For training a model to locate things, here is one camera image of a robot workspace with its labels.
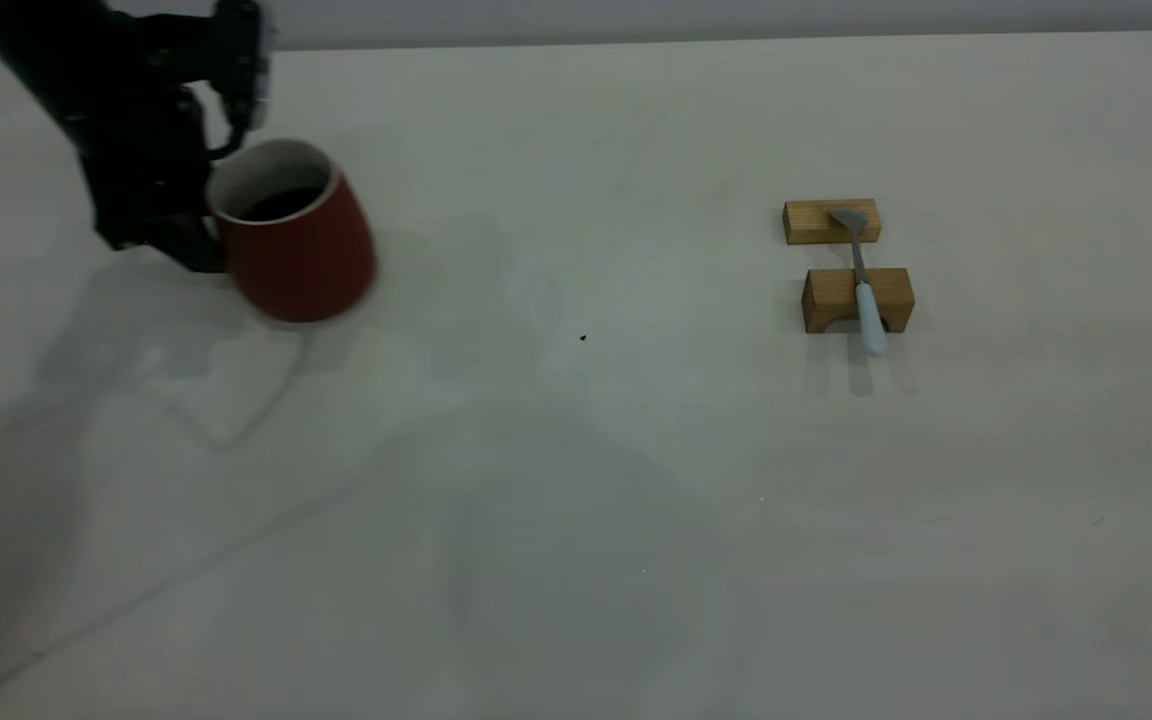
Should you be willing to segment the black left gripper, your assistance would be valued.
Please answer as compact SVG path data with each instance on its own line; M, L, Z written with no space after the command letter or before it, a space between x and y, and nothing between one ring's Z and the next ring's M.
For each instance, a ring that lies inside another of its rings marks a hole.
M143 132L131 145L81 159L93 228L115 251L151 247L188 272L223 274L227 255L206 223L212 159L200 101L173 88L164 114L132 127Z

